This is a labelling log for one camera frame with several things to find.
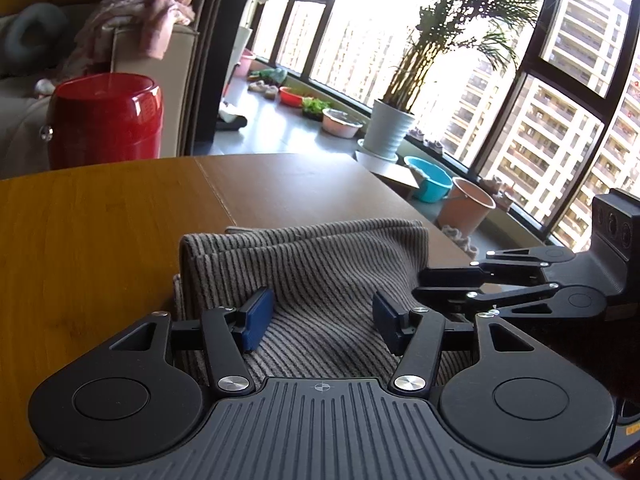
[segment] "white flower pot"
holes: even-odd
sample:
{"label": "white flower pot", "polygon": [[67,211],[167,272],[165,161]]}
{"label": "white flower pot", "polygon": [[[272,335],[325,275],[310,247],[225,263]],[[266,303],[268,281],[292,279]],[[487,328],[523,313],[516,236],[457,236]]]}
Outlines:
{"label": "white flower pot", "polygon": [[414,115],[396,110],[376,99],[362,147],[386,160],[398,160],[396,151],[414,121]]}

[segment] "palm plant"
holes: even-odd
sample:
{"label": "palm plant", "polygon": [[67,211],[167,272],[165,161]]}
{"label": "palm plant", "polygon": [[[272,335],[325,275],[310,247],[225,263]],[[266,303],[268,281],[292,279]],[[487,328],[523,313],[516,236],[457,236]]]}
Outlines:
{"label": "palm plant", "polygon": [[[433,0],[420,8],[420,23],[383,97],[383,103],[409,113],[427,72],[440,54],[474,48],[494,70],[518,62],[513,39],[538,16],[536,0]],[[465,37],[472,22],[485,20],[486,33]]]}

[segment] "pink blanket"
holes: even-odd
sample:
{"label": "pink blanket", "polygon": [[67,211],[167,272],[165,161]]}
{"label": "pink blanket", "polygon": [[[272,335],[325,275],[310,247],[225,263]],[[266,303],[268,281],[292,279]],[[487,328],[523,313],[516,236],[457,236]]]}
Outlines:
{"label": "pink blanket", "polygon": [[110,62],[113,31],[117,27],[142,23],[140,52],[162,59],[174,23],[189,25],[193,19],[191,0],[103,0],[76,35],[76,48],[56,69],[55,76],[36,83],[36,94],[51,95],[58,83]]}

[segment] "gray pillow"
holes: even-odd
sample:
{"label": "gray pillow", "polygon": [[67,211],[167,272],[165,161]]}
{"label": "gray pillow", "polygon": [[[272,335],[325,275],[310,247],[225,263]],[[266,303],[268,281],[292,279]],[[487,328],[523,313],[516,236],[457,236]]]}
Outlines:
{"label": "gray pillow", "polygon": [[31,75],[58,62],[56,44],[69,25],[53,4],[33,4],[6,26],[0,52],[0,73]]}

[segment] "pink bucket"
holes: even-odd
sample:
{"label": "pink bucket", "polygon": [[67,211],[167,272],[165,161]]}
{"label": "pink bucket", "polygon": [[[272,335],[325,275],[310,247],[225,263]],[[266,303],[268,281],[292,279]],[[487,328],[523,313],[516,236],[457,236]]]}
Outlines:
{"label": "pink bucket", "polygon": [[249,69],[251,68],[251,62],[255,59],[255,54],[248,48],[244,50],[240,57],[240,65],[236,68],[234,76],[246,78],[249,75]]}
{"label": "pink bucket", "polygon": [[480,225],[491,209],[494,199],[464,178],[453,178],[453,188],[436,219],[439,227],[455,227],[462,236],[469,236]]}

